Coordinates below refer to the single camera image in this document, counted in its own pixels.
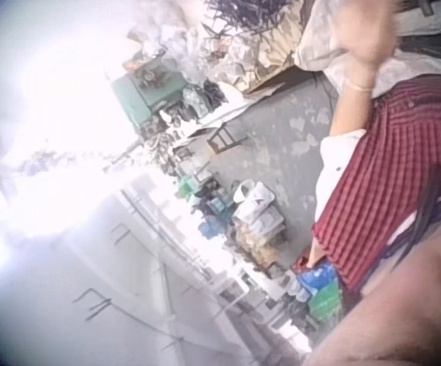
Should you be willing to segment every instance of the clutter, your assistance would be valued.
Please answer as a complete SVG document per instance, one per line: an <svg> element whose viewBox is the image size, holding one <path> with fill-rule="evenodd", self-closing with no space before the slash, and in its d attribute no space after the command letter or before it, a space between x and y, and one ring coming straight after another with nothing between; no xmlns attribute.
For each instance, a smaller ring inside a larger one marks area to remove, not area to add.
<svg viewBox="0 0 441 366"><path fill-rule="evenodd" d="M277 27L283 19L281 9L291 0L206 0L209 8L215 10L216 18L226 22L225 28L217 34L221 37L226 28L240 28L251 34L260 34Z"/></svg>

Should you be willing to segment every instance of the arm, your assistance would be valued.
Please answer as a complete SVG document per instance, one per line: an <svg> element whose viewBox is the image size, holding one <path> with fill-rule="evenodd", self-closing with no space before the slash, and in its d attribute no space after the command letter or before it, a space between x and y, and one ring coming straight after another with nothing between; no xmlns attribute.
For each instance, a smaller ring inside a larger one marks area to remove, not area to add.
<svg viewBox="0 0 441 366"><path fill-rule="evenodd" d="M378 69L395 45L393 6L394 0L351 0L334 19L334 31L351 60L331 136L366 127Z"/></svg>
<svg viewBox="0 0 441 366"><path fill-rule="evenodd" d="M347 83L344 84L341 96L337 101L333 123L330 127L330 136L343 135L366 128L377 74L378 68L360 63L357 59L350 60L346 78L361 89L358 90Z"/></svg>
<svg viewBox="0 0 441 366"><path fill-rule="evenodd" d="M441 364L441 235L419 246L307 365Z"/></svg>

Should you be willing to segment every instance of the concrete floor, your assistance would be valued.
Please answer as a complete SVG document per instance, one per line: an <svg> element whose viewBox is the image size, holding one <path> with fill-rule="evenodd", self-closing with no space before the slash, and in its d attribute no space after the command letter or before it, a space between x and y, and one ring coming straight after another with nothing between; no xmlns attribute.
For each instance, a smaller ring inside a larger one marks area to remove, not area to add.
<svg viewBox="0 0 441 366"><path fill-rule="evenodd" d="M229 122L242 146L211 158L224 187L234 180L262 181L276 194L287 223L288 244L280 255L290 265L311 244L315 186L323 167L320 141L328 136L336 90L323 74L278 92Z"/></svg>

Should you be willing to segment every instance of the plaid skirt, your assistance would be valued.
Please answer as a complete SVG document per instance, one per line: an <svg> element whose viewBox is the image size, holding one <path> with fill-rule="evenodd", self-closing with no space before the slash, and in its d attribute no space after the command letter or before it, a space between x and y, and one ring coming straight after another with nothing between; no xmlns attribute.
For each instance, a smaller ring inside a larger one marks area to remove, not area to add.
<svg viewBox="0 0 441 366"><path fill-rule="evenodd" d="M312 228L349 290L417 209L436 165L441 166L441 76L425 75L375 100L368 133Z"/></svg>

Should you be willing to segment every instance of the wall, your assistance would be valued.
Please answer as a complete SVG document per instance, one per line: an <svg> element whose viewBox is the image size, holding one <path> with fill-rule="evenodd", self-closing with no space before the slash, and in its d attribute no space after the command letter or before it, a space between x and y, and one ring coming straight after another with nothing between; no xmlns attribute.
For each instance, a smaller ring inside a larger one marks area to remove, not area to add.
<svg viewBox="0 0 441 366"><path fill-rule="evenodd" d="M126 223L132 233L120 239L120 233L111 233L117 223ZM187 264L167 249L115 196L64 236L21 244L0 271L3 361L17 366L249 363L239 337L226 330L229 321L214 319L220 307L213 299L185 291L195 276L189 277ZM172 269L159 270L160 256L175 264ZM140 321L112 307L86 321L101 299L89 294L72 301L90 287Z"/></svg>

